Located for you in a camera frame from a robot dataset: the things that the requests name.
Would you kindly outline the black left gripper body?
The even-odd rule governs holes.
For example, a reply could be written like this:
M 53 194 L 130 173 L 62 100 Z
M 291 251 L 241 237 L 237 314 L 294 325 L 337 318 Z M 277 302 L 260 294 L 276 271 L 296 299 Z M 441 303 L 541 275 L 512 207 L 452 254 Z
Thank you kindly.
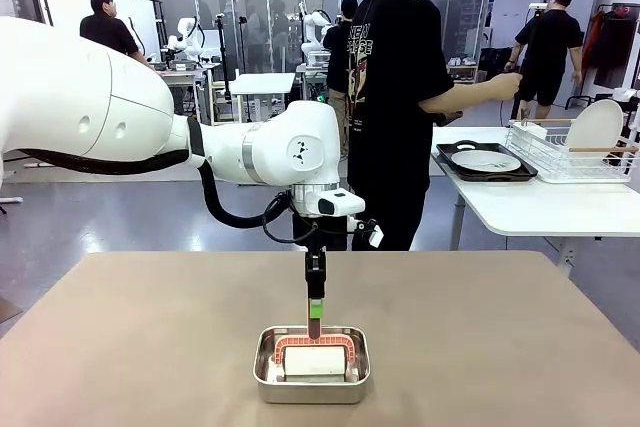
M 347 218 L 346 217 L 301 217 L 293 216 L 293 236 L 300 241 L 299 247 L 306 249 L 304 264 L 311 267 L 313 259 L 321 251 L 347 250 Z

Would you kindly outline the pink lint roller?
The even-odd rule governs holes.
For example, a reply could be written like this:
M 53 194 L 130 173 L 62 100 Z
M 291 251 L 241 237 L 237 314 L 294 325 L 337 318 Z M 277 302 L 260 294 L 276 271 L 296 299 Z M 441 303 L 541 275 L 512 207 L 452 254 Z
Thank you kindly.
M 361 380 L 361 339 L 349 327 L 322 326 L 320 337 L 309 337 L 307 327 L 276 329 L 267 350 L 270 382 L 357 383 Z

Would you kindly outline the white round plate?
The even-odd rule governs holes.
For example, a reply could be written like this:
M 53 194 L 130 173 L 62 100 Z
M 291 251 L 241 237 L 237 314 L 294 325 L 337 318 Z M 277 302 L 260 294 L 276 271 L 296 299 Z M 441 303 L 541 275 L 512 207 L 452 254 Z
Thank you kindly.
M 516 171 L 521 167 L 521 162 L 508 154 L 504 154 L 496 151 L 487 151 L 487 150 L 463 150 L 457 153 L 454 153 L 451 156 L 451 161 L 459 166 L 460 168 L 465 168 L 477 172 L 488 172 L 488 173 L 503 173 L 503 172 L 512 172 Z M 511 167 L 508 171 L 492 171 L 486 168 L 478 168 L 478 164 L 488 163 L 488 162 L 509 162 Z
M 565 147 L 576 157 L 604 158 L 616 146 L 623 125 L 624 115 L 617 102 L 596 101 L 573 120 Z

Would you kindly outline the person's left forearm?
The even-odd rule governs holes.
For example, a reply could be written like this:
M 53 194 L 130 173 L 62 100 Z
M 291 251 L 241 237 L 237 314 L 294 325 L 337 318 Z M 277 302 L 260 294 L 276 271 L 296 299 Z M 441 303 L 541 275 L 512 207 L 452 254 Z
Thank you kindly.
M 457 112 L 494 100 L 497 93 L 498 89 L 492 82 L 473 85 L 454 84 L 448 91 L 423 100 L 419 105 L 427 113 Z

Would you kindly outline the person's left hand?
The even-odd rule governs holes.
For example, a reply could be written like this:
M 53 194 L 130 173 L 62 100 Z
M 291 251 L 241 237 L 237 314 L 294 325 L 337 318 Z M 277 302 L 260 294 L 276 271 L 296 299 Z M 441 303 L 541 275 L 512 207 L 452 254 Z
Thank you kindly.
M 516 72 L 503 73 L 495 76 L 491 81 L 492 99 L 508 100 L 517 93 L 522 76 Z

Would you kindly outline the rectangular metal container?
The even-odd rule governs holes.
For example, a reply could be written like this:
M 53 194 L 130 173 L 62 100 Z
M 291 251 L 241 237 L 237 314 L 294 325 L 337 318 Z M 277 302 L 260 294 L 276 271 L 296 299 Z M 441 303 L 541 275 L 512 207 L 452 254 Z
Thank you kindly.
M 253 374 L 263 401 L 272 404 L 357 404 L 368 393 L 371 384 L 371 364 L 367 339 L 364 332 L 353 328 L 361 339 L 359 351 L 360 367 L 363 369 L 361 380 L 357 383 L 293 383 L 270 382 L 267 350 L 273 346 L 273 334 L 276 329 L 303 326 L 272 326 L 259 336 L 256 347 Z

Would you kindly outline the person in black t-shirt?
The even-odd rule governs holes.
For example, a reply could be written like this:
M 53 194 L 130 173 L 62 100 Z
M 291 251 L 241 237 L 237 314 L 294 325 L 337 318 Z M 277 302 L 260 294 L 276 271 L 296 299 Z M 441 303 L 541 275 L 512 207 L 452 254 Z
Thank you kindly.
M 441 43 L 430 0 L 363 0 L 348 34 L 347 182 L 382 251 L 409 250 L 422 219 L 433 126 L 446 118 L 420 104 L 454 86 Z

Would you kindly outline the white standing desk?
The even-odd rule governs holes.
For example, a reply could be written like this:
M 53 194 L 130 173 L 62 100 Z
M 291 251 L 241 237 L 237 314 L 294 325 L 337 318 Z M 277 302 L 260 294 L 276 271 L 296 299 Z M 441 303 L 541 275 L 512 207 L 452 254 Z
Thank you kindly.
M 229 84 L 231 97 L 237 100 L 235 119 L 260 122 L 282 113 L 294 79 L 294 73 L 240 74 Z

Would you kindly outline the white side table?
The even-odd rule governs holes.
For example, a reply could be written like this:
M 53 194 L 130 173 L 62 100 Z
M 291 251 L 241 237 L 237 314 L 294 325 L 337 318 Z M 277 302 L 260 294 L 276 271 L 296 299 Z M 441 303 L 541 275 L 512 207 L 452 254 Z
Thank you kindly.
M 565 275 L 571 272 L 581 239 L 640 238 L 640 193 L 624 184 L 551 184 L 537 178 L 520 183 L 467 182 L 438 158 L 439 144 L 469 140 L 503 144 L 505 139 L 501 127 L 434 130 L 433 165 L 457 191 L 451 251 L 459 248 L 466 209 L 495 234 L 550 241 L 558 249 L 556 266 Z

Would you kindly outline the person black shirt khaki trousers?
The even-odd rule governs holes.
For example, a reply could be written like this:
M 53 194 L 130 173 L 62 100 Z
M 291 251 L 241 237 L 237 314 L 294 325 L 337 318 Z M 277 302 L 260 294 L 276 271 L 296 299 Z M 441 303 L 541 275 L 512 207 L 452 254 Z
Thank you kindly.
M 348 155 L 348 114 L 346 96 L 349 81 L 348 38 L 351 23 L 358 8 L 357 0 L 342 0 L 341 22 L 331 27 L 323 40 L 323 47 L 330 52 L 326 84 L 329 91 L 329 105 L 336 116 L 341 157 Z

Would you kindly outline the wooden shoe rack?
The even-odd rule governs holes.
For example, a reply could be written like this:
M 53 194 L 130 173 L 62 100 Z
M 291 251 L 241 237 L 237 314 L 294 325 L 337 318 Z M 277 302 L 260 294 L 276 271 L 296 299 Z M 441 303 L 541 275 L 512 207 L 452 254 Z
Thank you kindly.
M 452 57 L 447 63 L 447 71 L 455 83 L 473 84 L 477 80 L 478 65 L 473 58 Z

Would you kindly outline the white workbench with equipment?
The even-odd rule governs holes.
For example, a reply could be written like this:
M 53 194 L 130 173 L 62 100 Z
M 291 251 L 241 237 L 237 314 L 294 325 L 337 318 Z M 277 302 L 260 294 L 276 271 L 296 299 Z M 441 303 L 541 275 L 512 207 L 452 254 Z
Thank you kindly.
M 211 94 L 213 74 L 220 67 L 219 62 L 153 63 L 152 66 L 169 87 L 198 89 L 207 95 Z

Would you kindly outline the black bags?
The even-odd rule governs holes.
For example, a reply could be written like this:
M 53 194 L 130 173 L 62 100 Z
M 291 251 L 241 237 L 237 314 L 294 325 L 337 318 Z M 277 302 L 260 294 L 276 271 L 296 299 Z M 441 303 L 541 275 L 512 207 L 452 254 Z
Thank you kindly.
M 511 47 L 493 48 L 486 47 L 480 51 L 478 62 L 478 80 L 489 81 L 504 72 L 512 53 Z

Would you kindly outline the man in black shirt jeans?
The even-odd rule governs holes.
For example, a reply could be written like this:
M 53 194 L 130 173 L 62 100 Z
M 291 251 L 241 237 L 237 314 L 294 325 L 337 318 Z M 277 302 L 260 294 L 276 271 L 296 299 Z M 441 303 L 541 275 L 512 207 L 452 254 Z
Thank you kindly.
M 150 67 L 126 25 L 117 18 L 114 0 L 90 0 L 93 14 L 79 26 L 81 37 L 127 55 Z

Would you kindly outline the brown flat board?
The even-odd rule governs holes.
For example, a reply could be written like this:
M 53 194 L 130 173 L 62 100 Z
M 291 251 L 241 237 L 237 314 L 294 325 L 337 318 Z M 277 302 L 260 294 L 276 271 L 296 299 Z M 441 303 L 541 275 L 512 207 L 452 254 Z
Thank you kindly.
M 20 316 L 23 310 L 14 303 L 0 296 L 0 325 Z

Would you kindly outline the man black shirt shorts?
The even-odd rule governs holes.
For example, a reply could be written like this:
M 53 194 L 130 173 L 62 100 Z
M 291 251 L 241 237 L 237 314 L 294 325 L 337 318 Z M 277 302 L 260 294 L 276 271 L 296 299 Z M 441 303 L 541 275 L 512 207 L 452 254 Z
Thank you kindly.
M 582 81 L 583 35 L 567 8 L 573 0 L 550 0 L 547 10 L 533 17 L 515 37 L 506 71 L 519 69 L 516 117 L 545 119 L 559 93 L 570 58 L 572 78 Z

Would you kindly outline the clothes rack with garments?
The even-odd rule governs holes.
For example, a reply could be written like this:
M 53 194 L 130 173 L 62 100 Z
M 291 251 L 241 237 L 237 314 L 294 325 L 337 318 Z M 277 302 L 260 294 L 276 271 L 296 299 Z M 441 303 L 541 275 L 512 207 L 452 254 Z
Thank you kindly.
M 623 86 L 640 22 L 640 4 L 600 4 L 589 21 L 583 49 L 581 93 Z

